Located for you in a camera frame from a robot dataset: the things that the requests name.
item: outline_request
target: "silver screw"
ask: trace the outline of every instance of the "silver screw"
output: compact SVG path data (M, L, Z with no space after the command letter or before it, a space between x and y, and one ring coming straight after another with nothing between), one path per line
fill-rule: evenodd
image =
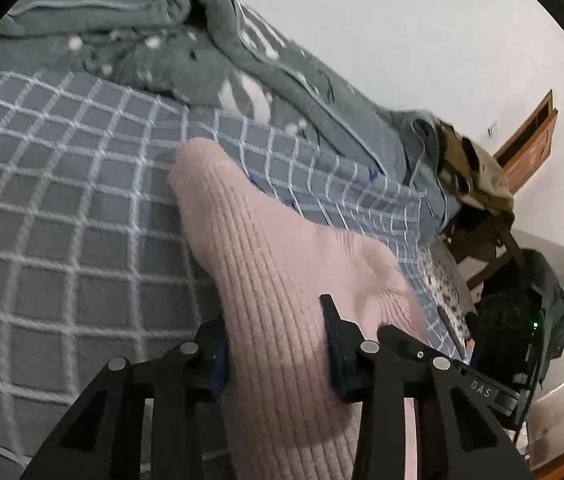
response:
M436 357L433 359L433 366L438 370L448 370L451 362L446 357Z
M375 341L362 341L360 349L365 354L377 354L380 351L380 346Z
M182 354L184 354L184 355L197 354L197 351L199 349L200 349L200 347L197 345L197 343L195 343L193 341L187 341L186 343L182 343L179 346L179 351L182 352Z
M108 362L108 369L112 372L118 372L126 368L126 359L123 357L114 357Z

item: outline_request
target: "ribbed texture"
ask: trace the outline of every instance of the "ribbed texture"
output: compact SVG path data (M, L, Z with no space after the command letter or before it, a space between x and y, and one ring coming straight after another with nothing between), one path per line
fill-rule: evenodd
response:
M426 341L424 315L393 253L313 224L264 195L215 143L184 143L169 176L194 256L217 284L229 332L223 398L239 480L349 480L360 406L329 386L320 294L364 336L391 323ZM416 478L407 401L407 479Z

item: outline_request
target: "plaid sheet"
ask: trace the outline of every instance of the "plaid sheet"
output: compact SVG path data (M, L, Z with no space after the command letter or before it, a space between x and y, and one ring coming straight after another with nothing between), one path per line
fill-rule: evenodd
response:
M109 359L161 356L217 315L166 182L174 148L192 137L214 139L305 218L389 246L430 345L457 357L417 270L414 190L219 110L81 73L0 72L0 480L18 478ZM231 478L219 410L200 418L207 478ZM148 406L146 430L150 420ZM149 452L145 442L146 476Z

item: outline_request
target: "sock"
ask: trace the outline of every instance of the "sock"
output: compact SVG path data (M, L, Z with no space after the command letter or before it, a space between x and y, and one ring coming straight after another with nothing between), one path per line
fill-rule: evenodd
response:
M320 294L365 338L394 324L427 340L424 313L379 241L314 224L253 186L219 145L185 142L169 175L191 251L215 280L229 334L222 399L239 480L349 480L361 405L329 386ZM417 478L405 400L406 479Z

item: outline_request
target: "black device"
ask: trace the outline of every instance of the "black device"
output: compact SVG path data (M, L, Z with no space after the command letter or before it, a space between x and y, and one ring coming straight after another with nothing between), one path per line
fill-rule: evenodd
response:
M512 417L520 396L394 326L364 339L320 297L331 385L363 412L352 480L401 480L404 399L416 406L419 480L530 480L531 472L496 417ZM145 400L153 398L151 476L201 480L195 405L215 402L229 375L222 318L162 358L110 360L73 403L21 480L138 480Z

